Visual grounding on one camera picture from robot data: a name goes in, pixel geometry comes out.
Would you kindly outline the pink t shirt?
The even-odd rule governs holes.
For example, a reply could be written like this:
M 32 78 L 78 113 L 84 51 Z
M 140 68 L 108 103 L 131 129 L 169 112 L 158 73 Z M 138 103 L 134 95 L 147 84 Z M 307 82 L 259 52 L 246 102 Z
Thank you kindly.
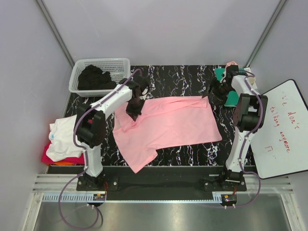
M 127 105 L 114 112 L 113 136 L 134 173 L 152 162 L 158 149 L 222 140 L 207 97 L 149 99 L 136 120 L 126 113 Z

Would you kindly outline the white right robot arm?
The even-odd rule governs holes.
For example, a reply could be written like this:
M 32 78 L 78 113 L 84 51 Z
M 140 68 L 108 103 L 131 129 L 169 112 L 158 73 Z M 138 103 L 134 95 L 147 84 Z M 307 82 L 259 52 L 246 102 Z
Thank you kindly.
M 268 104 L 267 96 L 253 89 L 249 82 L 251 77 L 254 77 L 253 73 L 231 64 L 225 68 L 222 79 L 214 79 L 203 94 L 214 104 L 224 104 L 231 91 L 239 96 L 232 119 L 235 135 L 231 152 L 219 175 L 204 179 L 206 192 L 247 190 L 244 175 L 248 171 L 244 169 L 244 163 L 254 135 L 264 124 Z

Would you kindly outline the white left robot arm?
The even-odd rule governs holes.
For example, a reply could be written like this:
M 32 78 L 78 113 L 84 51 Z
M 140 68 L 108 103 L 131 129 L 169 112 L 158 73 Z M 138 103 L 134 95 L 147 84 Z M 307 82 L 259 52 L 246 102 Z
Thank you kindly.
M 125 78 L 114 90 L 91 105 L 81 106 L 73 132 L 73 144 L 82 148 L 84 170 L 78 176 L 77 191 L 100 191 L 107 187 L 101 161 L 101 144 L 106 136 L 106 120 L 121 105 L 136 121 L 141 115 L 150 82 L 144 77 Z

